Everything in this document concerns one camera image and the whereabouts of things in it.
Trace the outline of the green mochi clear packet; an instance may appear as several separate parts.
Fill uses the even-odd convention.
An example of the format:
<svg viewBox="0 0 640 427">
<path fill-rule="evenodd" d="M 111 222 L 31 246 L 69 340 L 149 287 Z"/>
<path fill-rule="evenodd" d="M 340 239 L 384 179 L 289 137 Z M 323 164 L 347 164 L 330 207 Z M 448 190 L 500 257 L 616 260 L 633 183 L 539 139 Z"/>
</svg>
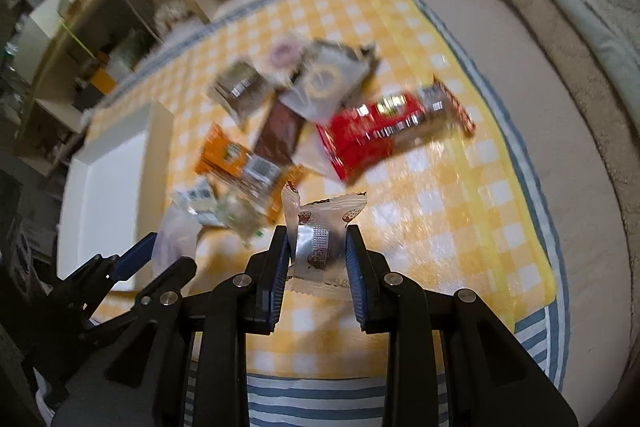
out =
<svg viewBox="0 0 640 427">
<path fill-rule="evenodd" d="M 228 191 L 218 200 L 217 219 L 241 239 L 245 247 L 253 245 L 264 236 L 268 228 L 266 218 L 256 210 L 252 202 L 237 191 Z"/>
</svg>

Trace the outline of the white barcode snack packet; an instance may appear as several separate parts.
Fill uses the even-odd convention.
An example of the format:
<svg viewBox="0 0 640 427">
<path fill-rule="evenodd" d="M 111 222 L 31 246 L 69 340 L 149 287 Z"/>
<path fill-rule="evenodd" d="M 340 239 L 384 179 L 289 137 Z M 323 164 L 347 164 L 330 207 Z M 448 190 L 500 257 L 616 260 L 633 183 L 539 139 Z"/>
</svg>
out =
<svg viewBox="0 0 640 427">
<path fill-rule="evenodd" d="M 171 195 L 172 201 L 182 210 L 190 213 L 203 227 L 222 228 L 224 224 L 218 219 L 218 200 L 212 184 L 205 176 L 189 187 L 180 188 Z"/>
</svg>

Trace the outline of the orange snack bar package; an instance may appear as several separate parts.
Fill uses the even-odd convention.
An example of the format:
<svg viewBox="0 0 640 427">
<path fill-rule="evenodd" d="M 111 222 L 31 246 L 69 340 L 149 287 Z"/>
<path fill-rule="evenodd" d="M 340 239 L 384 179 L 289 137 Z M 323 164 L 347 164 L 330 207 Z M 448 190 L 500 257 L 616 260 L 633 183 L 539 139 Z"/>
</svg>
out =
<svg viewBox="0 0 640 427">
<path fill-rule="evenodd" d="M 305 169 L 280 167 L 244 145 L 228 138 L 219 124 L 212 124 L 195 163 L 197 174 L 212 174 L 248 198 L 267 221 L 276 221 L 282 209 L 281 191 L 302 181 Z"/>
</svg>

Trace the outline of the red snack bar package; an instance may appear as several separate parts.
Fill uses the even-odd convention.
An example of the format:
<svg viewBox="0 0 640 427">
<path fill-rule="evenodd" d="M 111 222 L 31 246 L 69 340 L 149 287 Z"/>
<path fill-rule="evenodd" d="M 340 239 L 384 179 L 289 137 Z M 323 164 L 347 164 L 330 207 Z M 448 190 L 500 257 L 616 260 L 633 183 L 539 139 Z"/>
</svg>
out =
<svg viewBox="0 0 640 427">
<path fill-rule="evenodd" d="M 476 124 L 439 79 L 345 108 L 329 124 L 316 127 L 329 164 L 347 184 L 379 162 L 438 138 L 451 128 L 472 136 Z"/>
</svg>

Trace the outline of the dark brown pastry packet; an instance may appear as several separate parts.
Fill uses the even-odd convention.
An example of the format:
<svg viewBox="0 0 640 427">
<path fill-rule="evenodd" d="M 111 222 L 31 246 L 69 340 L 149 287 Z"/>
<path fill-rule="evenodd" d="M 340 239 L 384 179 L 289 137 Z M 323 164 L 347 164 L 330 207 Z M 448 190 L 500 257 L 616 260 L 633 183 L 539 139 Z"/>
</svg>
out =
<svg viewBox="0 0 640 427">
<path fill-rule="evenodd" d="M 279 167 L 291 165 L 304 124 L 302 116 L 280 100 L 274 101 L 258 133 L 253 152 Z"/>
</svg>

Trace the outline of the brown cracker pack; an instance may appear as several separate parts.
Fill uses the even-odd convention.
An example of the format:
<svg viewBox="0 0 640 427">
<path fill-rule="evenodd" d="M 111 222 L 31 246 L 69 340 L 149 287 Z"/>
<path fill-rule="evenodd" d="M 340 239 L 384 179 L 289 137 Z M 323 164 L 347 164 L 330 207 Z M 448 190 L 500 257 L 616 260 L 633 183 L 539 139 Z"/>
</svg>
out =
<svg viewBox="0 0 640 427">
<path fill-rule="evenodd" d="M 206 95 L 217 102 L 241 130 L 272 94 L 269 81 L 245 60 L 235 61 L 218 72 L 206 89 Z"/>
</svg>

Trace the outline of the clear yellow donut packet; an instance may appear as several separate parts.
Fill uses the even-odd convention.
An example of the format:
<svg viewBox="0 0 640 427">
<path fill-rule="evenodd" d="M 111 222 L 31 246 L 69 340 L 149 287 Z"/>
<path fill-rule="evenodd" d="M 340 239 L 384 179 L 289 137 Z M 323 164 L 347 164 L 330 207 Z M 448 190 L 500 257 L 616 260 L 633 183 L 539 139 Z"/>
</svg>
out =
<svg viewBox="0 0 640 427">
<path fill-rule="evenodd" d="M 329 124 L 342 104 L 370 75 L 378 47 L 314 40 L 297 67 L 293 87 L 279 96 L 292 112 L 314 124 Z"/>
</svg>

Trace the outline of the purple donut clear packet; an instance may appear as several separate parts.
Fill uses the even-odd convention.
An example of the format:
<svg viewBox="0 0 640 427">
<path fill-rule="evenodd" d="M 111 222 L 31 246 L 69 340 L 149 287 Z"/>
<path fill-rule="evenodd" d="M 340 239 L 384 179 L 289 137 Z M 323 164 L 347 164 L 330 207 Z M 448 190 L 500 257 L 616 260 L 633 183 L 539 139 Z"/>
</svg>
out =
<svg viewBox="0 0 640 427">
<path fill-rule="evenodd" d="M 252 62 L 260 75 L 275 86 L 288 86 L 308 48 L 309 40 L 295 32 L 287 32 L 269 43 Z"/>
</svg>

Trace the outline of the white cardboard tray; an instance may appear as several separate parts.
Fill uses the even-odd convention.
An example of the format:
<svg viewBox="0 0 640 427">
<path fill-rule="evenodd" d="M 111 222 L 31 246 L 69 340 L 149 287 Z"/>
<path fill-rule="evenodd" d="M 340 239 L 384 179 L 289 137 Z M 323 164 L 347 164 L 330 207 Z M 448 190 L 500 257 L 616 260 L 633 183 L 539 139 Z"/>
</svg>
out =
<svg viewBox="0 0 640 427">
<path fill-rule="evenodd" d="M 87 141 L 70 162 L 56 274 L 122 255 L 162 221 L 174 115 L 153 101 Z"/>
</svg>

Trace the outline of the orange cardboard box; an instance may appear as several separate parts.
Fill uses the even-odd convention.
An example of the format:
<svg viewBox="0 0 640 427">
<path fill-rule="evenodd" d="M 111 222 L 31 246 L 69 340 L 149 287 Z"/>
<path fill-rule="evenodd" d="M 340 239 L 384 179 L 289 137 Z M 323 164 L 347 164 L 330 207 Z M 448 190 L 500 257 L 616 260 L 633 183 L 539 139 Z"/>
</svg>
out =
<svg viewBox="0 0 640 427">
<path fill-rule="evenodd" d="M 89 88 L 102 96 L 110 94 L 116 87 L 117 81 L 103 67 L 96 70 L 89 82 Z"/>
</svg>

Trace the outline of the beige folded blanket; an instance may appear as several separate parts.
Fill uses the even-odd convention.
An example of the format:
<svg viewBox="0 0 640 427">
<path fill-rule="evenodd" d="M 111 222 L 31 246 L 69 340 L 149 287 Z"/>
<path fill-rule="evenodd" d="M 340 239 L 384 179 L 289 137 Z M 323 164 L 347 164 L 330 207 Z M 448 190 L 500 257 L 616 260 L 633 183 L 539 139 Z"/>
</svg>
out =
<svg viewBox="0 0 640 427">
<path fill-rule="evenodd" d="M 525 20 L 584 117 L 620 204 L 631 269 L 631 302 L 639 304 L 639 135 L 620 97 L 584 39 L 555 0 L 506 0 Z"/>
</svg>

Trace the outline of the cream doll in case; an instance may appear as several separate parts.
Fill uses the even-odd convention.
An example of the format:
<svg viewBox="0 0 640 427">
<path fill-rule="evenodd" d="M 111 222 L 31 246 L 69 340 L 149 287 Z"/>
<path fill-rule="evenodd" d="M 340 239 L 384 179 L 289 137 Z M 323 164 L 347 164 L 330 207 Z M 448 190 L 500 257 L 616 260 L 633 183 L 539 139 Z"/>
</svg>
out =
<svg viewBox="0 0 640 427">
<path fill-rule="evenodd" d="M 196 17 L 186 0 L 125 0 L 156 41 L 163 41 L 177 25 Z"/>
</svg>

